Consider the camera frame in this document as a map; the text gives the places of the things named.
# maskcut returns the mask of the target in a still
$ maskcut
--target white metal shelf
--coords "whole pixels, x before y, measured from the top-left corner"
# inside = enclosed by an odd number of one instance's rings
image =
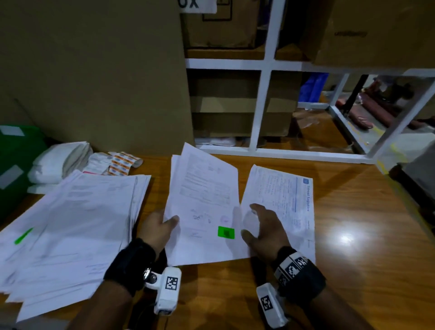
[[[384,68],[345,68],[345,67],[324,67],[317,66],[310,62],[303,61],[278,61],[275,52],[278,45],[279,31],[282,15],[284,12],[285,0],[274,0],[272,4],[268,34],[266,37],[265,53],[263,60],[229,60],[229,59],[202,59],[187,58],[186,68],[188,69],[215,69],[215,70],[258,70],[261,72],[258,84],[257,103],[255,106],[254,120],[252,123],[251,142],[248,148],[222,147],[213,145],[198,145],[201,150],[211,154],[238,155],[269,158],[287,158],[314,160],[325,162],[347,162],[374,164],[386,147],[390,146],[409,122],[418,114],[421,108],[435,94],[435,69],[384,69]],[[257,148],[260,133],[261,120],[263,118],[266,96],[268,93],[271,72],[277,71],[302,71],[302,72],[327,72],[340,74],[341,79],[334,90],[330,103],[300,102],[299,108],[306,109],[327,109],[344,128],[346,134],[354,142],[355,147],[361,155],[330,153],[330,152],[309,152],[296,150],[280,150]],[[385,74],[391,76],[416,76],[429,78],[426,89],[421,95],[416,95],[415,100],[408,104],[392,125],[385,131],[379,141],[371,148],[359,136],[358,131],[344,118],[341,112],[335,107],[335,103],[346,83],[350,73],[355,74]]]

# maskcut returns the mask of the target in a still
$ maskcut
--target green label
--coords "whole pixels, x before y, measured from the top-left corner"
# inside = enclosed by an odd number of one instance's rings
[[[29,230],[27,230],[24,234],[22,234],[20,237],[18,237],[15,240],[15,245],[20,244],[21,241],[27,236],[28,233],[30,233],[32,231],[33,228],[30,228]]]
[[[229,239],[234,239],[235,235],[234,235],[234,229],[233,228],[227,228],[227,227],[221,227],[219,226],[217,229],[217,235],[219,237],[223,237],[223,238],[229,238]]]

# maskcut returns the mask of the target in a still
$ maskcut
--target hand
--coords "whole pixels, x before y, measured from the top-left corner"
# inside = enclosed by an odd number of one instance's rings
[[[152,212],[142,223],[137,236],[151,246],[158,257],[169,241],[172,230],[178,225],[180,218],[173,216],[168,221],[163,222],[164,210]]]
[[[277,258],[280,248],[291,246],[290,242],[275,212],[267,210],[259,204],[251,204],[250,207],[257,213],[260,221],[260,233],[258,238],[255,238],[249,231],[243,229],[241,231],[242,238],[261,259],[271,263]]]

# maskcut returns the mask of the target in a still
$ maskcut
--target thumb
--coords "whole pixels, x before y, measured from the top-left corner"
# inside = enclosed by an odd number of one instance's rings
[[[240,234],[242,235],[243,240],[245,241],[245,243],[255,249],[255,246],[257,245],[258,239],[254,237],[254,235],[252,235],[249,231],[247,231],[246,229],[242,229],[242,231],[240,232]]]
[[[179,216],[173,216],[168,221],[165,221],[162,225],[166,226],[169,232],[172,232],[172,230],[178,225],[179,221],[180,221]]]

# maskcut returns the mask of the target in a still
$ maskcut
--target green plastic crate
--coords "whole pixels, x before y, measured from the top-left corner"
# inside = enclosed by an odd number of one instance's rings
[[[34,126],[2,126],[0,129],[0,220],[21,202],[31,185],[27,173],[47,146]]]

